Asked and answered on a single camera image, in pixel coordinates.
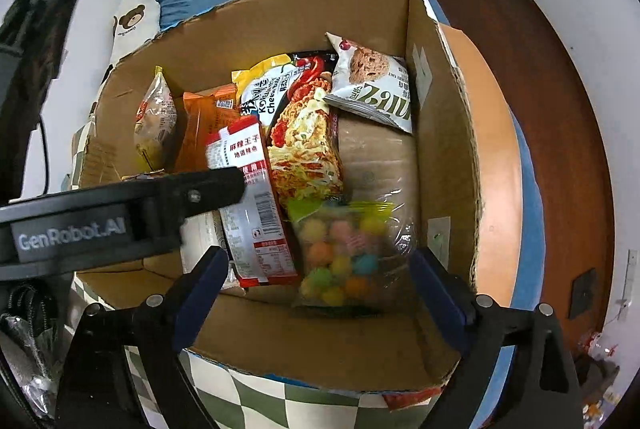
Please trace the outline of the cardboard box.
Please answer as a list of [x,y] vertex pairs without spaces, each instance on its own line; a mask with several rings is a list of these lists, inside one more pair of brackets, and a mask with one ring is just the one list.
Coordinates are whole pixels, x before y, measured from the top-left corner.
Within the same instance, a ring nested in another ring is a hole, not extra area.
[[427,224],[474,281],[480,168],[468,93],[425,0],[234,0],[119,61],[80,188],[243,170],[216,213],[235,286],[192,345],[224,365],[357,393],[441,385],[457,364],[409,275]]

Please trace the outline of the green white checkered blanket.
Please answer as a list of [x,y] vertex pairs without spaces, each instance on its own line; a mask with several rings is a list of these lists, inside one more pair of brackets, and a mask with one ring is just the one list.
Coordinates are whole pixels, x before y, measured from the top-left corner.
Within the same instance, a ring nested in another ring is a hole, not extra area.
[[179,355],[224,428],[415,428],[456,355],[424,312],[340,319],[288,287],[216,300]]

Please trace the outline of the black monitor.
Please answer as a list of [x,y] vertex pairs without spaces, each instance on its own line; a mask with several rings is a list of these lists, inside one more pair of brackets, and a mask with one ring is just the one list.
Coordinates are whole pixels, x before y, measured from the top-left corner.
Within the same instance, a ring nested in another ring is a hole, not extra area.
[[77,0],[14,0],[1,23],[1,203],[20,197],[26,155],[58,77]]

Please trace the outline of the bear print pillow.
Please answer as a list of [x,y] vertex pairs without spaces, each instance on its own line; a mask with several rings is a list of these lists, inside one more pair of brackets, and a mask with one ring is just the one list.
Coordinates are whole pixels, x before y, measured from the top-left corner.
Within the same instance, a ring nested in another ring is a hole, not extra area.
[[96,133],[96,108],[108,76],[122,58],[138,50],[160,32],[160,5],[156,0],[122,0],[113,18],[113,48],[105,74],[90,112],[72,139],[72,169],[65,177],[63,191],[119,181],[114,167],[115,149]]

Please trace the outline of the red white spicy strip packet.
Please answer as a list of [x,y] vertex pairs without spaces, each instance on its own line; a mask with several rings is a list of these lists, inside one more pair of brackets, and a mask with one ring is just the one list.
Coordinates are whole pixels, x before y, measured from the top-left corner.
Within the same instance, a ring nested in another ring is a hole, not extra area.
[[212,134],[205,156],[210,169],[235,167],[243,175],[241,201],[219,210],[240,285],[248,288],[295,282],[298,273],[271,185],[259,118],[242,116]]

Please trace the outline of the white cookie snack bag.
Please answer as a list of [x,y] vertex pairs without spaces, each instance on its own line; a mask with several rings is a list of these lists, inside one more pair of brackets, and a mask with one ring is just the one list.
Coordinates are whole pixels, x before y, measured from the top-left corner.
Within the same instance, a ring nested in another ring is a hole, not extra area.
[[409,75],[393,56],[326,32],[337,54],[326,103],[412,134]]

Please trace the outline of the orange snack packet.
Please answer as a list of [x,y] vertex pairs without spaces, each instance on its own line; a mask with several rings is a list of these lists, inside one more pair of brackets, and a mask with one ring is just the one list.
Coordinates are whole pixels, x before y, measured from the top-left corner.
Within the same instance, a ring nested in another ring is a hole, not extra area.
[[240,118],[236,93],[235,84],[198,93],[183,93],[186,131],[175,162],[175,172],[203,171],[208,168],[205,157],[207,140]]

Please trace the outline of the clear yellow pastry bag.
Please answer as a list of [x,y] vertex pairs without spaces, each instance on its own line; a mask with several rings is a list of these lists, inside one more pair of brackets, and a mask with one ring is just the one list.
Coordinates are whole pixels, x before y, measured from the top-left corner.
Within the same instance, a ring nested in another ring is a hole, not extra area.
[[134,148],[140,172],[164,168],[177,125],[177,108],[166,82],[163,67],[154,77],[140,102],[134,122]]

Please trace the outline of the yellow cheese ramen packet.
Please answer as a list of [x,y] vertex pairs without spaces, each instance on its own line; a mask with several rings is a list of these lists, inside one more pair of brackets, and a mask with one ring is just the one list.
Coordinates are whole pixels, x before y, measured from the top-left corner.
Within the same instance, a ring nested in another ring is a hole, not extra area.
[[271,183],[282,205],[342,197],[337,115],[324,100],[336,61],[331,51],[281,53],[231,73],[240,112],[262,124]]

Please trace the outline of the white wrapped cracker pack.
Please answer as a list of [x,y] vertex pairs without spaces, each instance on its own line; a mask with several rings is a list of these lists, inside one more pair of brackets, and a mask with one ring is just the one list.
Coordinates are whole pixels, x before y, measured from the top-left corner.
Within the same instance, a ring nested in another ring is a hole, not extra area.
[[204,212],[186,218],[181,227],[180,258],[184,273],[191,272],[209,247],[217,246],[229,253],[220,213]]

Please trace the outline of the colourful candy balls bag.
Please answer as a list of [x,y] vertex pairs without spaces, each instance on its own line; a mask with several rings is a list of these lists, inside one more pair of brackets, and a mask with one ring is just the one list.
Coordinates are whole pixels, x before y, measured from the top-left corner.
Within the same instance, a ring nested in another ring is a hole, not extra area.
[[292,200],[286,212],[300,249],[299,305],[346,315],[402,307],[413,234],[393,204]]

